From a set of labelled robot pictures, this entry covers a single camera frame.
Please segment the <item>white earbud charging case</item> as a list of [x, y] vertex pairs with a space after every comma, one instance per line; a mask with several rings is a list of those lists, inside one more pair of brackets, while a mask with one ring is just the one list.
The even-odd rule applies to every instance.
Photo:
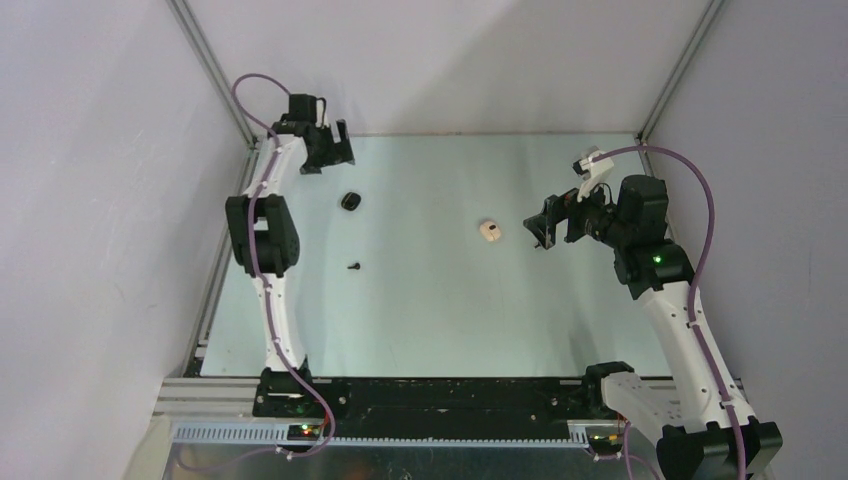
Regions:
[[497, 242], [502, 237], [502, 230], [494, 221], [487, 220], [480, 224], [479, 231], [481, 236], [489, 243]]

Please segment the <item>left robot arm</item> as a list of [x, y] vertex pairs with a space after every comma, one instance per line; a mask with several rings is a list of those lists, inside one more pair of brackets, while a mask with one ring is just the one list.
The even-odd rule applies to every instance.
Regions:
[[264, 401], [277, 398], [292, 416], [311, 412], [317, 393], [294, 312], [301, 242], [284, 192], [300, 175], [353, 161], [347, 125], [329, 122], [326, 99], [294, 94], [260, 147], [254, 178], [225, 202], [233, 256], [260, 302], [265, 335], [260, 395]]

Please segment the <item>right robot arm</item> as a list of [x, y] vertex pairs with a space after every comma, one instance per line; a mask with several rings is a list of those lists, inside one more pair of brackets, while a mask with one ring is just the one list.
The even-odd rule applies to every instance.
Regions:
[[649, 317], [674, 381], [678, 403], [651, 392], [625, 365], [587, 369], [581, 392], [596, 418], [613, 412], [650, 440], [667, 479], [753, 479], [783, 445], [778, 426], [760, 421], [717, 352], [685, 250], [666, 235], [665, 183], [630, 175], [618, 197], [602, 187], [573, 188], [545, 199], [540, 213], [523, 221], [538, 246], [590, 237], [614, 252], [618, 281]]

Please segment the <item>black earbud charging case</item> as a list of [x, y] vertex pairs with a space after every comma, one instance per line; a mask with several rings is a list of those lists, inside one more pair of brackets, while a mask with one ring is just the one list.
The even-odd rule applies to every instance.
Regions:
[[340, 201], [340, 207], [345, 211], [355, 211], [361, 204], [362, 197], [356, 192], [347, 192]]

